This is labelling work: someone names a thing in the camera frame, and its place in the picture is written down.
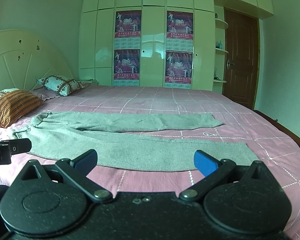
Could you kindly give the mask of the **grey knit pants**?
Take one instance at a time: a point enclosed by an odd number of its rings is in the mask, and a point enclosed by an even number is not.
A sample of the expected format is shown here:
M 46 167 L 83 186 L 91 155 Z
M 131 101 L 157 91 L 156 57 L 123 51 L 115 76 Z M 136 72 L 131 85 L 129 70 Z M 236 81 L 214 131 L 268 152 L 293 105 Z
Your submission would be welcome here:
M 221 126 L 211 114 L 107 114 L 42 112 L 19 129 L 13 139 L 30 139 L 31 153 L 59 160 L 95 150 L 98 165 L 123 170 L 179 172 L 194 169 L 194 153 L 250 165 L 256 154 L 243 142 L 167 139 L 152 132 L 194 130 Z

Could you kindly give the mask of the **orange striped pillow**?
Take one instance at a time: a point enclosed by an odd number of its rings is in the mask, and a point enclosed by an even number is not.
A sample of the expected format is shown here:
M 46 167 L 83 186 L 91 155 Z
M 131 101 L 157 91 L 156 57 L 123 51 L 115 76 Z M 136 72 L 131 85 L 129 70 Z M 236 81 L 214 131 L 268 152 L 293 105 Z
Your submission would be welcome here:
M 0 97 L 0 128 L 8 128 L 43 103 L 38 96 L 21 89 L 2 95 Z

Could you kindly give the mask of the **pink checked bed sheet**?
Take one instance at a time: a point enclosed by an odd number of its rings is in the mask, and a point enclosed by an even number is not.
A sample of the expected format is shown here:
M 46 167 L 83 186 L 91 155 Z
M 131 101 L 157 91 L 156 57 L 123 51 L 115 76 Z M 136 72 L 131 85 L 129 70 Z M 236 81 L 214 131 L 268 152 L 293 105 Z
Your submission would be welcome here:
M 0 128 L 1 139 L 33 139 L 30 153 L 0 165 L 0 185 L 12 184 L 31 159 L 51 164 L 90 148 L 98 165 L 88 177 L 112 194 L 185 190 L 203 178 L 193 165 L 197 149 L 241 165 L 260 159 L 292 204 L 285 233 L 300 239 L 300 147 L 252 110 L 207 90 L 88 86 L 68 96 L 34 94 L 43 104 Z

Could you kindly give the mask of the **white patterned pillow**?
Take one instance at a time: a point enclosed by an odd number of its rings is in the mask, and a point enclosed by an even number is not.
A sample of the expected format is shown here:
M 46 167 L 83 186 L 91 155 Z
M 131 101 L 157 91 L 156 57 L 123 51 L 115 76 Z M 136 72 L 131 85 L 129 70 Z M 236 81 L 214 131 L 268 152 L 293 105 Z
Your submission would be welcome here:
M 61 96 L 69 96 L 71 93 L 84 88 L 77 80 L 62 75 L 50 75 L 38 79 L 37 83 Z

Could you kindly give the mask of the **cream wooden headboard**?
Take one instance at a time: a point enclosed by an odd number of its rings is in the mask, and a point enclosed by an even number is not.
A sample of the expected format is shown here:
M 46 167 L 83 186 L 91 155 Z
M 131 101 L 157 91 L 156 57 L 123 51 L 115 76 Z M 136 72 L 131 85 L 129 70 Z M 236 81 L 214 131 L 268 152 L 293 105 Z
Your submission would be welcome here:
M 50 75 L 73 77 L 56 46 L 31 31 L 0 30 L 0 91 L 33 90 L 37 80 Z

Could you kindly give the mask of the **dark brown wooden door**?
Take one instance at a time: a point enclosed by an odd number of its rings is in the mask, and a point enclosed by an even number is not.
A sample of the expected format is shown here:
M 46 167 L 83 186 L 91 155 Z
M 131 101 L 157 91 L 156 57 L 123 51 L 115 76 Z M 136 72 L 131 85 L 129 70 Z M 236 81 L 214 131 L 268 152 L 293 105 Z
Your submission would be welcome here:
M 231 9 L 224 11 L 228 28 L 225 31 L 224 78 L 222 94 L 230 100 L 254 109 L 258 67 L 260 59 L 260 35 L 258 19 Z

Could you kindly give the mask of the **lower right red poster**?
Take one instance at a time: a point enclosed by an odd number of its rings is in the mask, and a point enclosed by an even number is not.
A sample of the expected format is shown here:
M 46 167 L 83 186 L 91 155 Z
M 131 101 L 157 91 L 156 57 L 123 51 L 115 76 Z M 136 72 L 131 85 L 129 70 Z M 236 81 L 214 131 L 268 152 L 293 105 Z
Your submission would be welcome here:
M 166 51 L 165 83 L 190 85 L 193 54 L 184 51 Z

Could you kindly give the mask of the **red poster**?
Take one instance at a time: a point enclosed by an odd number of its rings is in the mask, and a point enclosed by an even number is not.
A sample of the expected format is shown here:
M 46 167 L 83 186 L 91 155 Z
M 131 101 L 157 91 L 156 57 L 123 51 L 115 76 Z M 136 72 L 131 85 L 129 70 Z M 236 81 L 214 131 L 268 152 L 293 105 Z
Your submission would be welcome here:
M 165 83 L 190 85 L 193 54 L 184 51 L 166 51 Z
M 115 38 L 141 36 L 141 10 L 117 11 Z
M 167 38 L 193 40 L 193 13 L 167 11 Z
M 114 80 L 139 80 L 140 50 L 114 50 Z

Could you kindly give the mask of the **lower left red poster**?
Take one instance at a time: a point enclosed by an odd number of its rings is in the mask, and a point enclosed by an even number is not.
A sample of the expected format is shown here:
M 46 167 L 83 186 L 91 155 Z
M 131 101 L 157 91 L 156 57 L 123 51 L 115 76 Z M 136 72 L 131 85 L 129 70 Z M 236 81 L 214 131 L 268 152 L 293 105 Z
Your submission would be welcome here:
M 114 80 L 139 80 L 140 50 L 114 50 Z

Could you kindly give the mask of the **cream corner shelf unit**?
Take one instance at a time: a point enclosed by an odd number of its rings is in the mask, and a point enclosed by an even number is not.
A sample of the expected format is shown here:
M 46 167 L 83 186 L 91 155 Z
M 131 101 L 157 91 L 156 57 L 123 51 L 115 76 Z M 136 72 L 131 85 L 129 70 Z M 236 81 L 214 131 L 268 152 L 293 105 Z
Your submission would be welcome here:
M 226 0 L 214 0 L 215 5 L 215 72 L 213 80 L 213 91 L 222 94 L 224 79 L 225 59 L 228 54 L 225 48 L 225 31 L 229 25 L 225 21 L 224 6 Z

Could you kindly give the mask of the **cream glossy wardrobe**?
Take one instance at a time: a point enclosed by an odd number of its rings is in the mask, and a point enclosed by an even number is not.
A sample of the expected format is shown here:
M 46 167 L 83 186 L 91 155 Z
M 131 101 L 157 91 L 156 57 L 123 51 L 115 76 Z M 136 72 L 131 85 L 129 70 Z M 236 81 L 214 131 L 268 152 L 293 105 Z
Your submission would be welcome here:
M 271 0 L 226 0 L 231 8 L 256 18 L 273 15 Z M 117 11 L 141 10 L 141 36 L 115 38 Z M 167 11 L 193 13 L 193 40 L 167 38 Z M 82 80 L 105 86 L 213 88 L 215 71 L 214 0 L 83 0 L 78 71 Z M 139 80 L 114 80 L 114 50 L 139 49 Z M 165 83 L 166 51 L 193 54 L 190 85 Z

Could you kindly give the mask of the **upper right red poster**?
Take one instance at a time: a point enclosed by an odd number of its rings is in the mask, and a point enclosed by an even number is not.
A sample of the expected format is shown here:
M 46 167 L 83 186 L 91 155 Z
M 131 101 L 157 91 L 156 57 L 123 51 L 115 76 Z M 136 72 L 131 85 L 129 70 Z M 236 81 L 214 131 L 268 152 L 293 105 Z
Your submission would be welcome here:
M 167 11 L 167 38 L 193 40 L 193 13 Z

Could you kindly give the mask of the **upper left red poster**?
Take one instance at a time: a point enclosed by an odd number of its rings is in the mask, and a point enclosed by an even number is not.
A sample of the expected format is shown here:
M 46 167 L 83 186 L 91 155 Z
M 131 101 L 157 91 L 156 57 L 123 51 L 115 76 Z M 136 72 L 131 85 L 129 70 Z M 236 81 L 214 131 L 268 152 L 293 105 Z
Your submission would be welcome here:
M 141 10 L 117 11 L 115 38 L 141 36 Z

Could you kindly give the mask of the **dark wooden bed frame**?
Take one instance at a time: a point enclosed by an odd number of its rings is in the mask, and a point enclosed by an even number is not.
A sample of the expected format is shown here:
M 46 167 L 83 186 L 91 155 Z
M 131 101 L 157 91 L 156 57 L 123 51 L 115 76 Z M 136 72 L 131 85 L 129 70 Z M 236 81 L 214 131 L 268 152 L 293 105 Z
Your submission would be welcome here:
M 296 144 L 300 147 L 300 137 L 298 137 L 296 134 L 291 132 L 289 129 L 287 129 L 285 126 L 281 125 L 277 119 L 272 119 L 269 116 L 265 115 L 261 111 L 254 110 L 255 113 L 266 119 L 268 122 L 270 122 L 273 126 L 275 126 L 277 129 L 279 129 L 281 132 L 285 133 L 289 137 L 291 137 Z

